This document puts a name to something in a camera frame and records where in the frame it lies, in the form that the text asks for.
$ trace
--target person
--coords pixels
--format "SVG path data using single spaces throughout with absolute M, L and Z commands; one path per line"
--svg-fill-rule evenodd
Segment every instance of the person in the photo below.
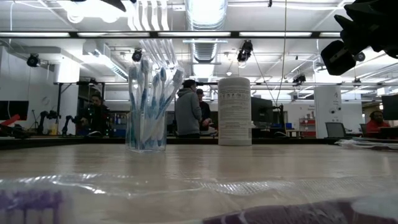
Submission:
M 197 89 L 197 95 L 198 95 L 198 100 L 199 100 L 199 106 L 201 109 L 201 122 L 200 122 L 200 131 L 201 132 L 206 132 L 209 130 L 209 124 L 211 123 L 210 119 L 210 106 L 208 103 L 203 101 L 203 90 L 202 89 Z
M 182 85 L 175 103 L 178 137 L 200 138 L 201 109 L 196 95 L 197 83 L 195 80 L 185 80 Z
M 366 124 L 366 135 L 371 137 L 373 133 L 378 133 L 380 128 L 390 127 L 384 122 L 383 113 L 381 111 L 373 111 L 370 115 L 371 120 Z
M 91 96 L 92 104 L 85 108 L 81 117 L 81 124 L 88 127 L 90 132 L 99 131 L 102 135 L 109 132 L 109 108 L 103 104 L 100 94 Z

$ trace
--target man in gray hoodie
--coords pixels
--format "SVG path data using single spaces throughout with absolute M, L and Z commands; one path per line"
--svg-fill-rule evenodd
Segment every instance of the man in gray hoodie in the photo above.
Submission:
M 196 94 L 197 83 L 195 80 L 185 80 L 182 85 L 175 103 L 178 137 L 200 138 L 201 109 Z

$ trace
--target disinfecting wipes container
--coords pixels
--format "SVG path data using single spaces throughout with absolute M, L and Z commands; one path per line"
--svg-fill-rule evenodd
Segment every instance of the disinfecting wipes container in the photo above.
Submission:
M 218 144 L 251 145 L 250 81 L 243 77 L 218 82 Z

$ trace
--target red shirt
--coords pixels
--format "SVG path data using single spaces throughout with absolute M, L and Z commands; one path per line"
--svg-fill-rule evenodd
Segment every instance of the red shirt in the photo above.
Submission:
M 383 123 L 377 123 L 377 122 L 375 122 L 375 121 L 373 121 L 373 120 L 371 120 L 371 121 L 369 121 L 367 124 L 366 124 L 366 132 L 367 133 L 369 133 L 369 132 L 379 132 L 380 131 L 380 128 L 389 128 L 390 127 L 390 124 L 387 124 L 387 123 L 385 123 L 385 122 L 383 122 Z

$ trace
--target air duct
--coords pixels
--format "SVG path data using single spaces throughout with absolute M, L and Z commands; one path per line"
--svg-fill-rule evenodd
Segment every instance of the air duct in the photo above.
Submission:
M 221 30 L 224 26 L 228 0 L 185 0 L 187 9 L 187 23 L 189 30 L 213 31 Z M 192 44 L 193 73 L 201 77 L 212 75 L 218 44 L 194 43 Z

